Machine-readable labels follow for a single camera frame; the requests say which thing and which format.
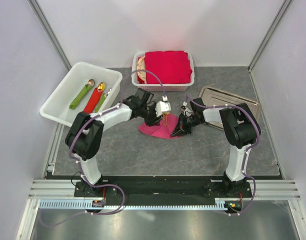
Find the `gold fork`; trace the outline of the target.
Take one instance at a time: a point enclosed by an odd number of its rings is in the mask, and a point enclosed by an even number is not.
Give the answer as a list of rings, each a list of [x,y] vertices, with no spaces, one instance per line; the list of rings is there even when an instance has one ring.
[[[167,126],[167,115],[163,114],[162,117],[163,117],[163,126],[166,127]]]

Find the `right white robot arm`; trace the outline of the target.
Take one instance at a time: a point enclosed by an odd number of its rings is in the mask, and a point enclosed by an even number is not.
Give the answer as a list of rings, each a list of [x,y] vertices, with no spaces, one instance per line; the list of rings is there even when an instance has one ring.
[[[213,198],[250,198],[252,190],[246,166],[253,145],[261,136],[261,128],[246,103],[237,105],[206,106],[198,97],[184,102],[171,137],[192,133],[198,125],[220,123],[230,144],[229,162],[221,181],[207,181],[207,195]]]

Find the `pink paper napkin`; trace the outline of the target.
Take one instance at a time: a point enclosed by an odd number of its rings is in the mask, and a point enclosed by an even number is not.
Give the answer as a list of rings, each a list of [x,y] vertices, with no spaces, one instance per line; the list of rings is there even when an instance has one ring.
[[[162,120],[159,122],[159,125],[147,126],[145,123],[143,123],[138,127],[138,130],[142,134],[151,137],[156,137],[161,139],[172,139],[170,135],[173,132],[177,123],[178,123],[178,117],[170,113],[167,116],[167,126],[163,126],[163,118],[162,118]]]

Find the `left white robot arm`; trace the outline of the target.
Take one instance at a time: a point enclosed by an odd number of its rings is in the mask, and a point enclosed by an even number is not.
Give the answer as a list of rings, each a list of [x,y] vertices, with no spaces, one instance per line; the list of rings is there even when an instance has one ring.
[[[153,96],[153,93],[139,88],[134,95],[107,110],[98,113],[82,111],[75,117],[65,144],[69,147],[69,157],[80,167],[81,178],[86,182],[85,191],[92,197],[99,196],[103,191],[100,182],[102,174],[96,160],[103,133],[138,117],[143,118],[148,126],[158,125],[163,114],[170,112],[171,105],[166,95],[158,102],[152,101]]]

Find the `gold spoon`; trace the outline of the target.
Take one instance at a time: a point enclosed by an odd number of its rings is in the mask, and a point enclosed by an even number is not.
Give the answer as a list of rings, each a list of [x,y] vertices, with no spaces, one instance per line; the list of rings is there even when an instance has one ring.
[[[168,125],[168,115],[169,113],[164,113],[163,114],[163,124],[166,127]]]

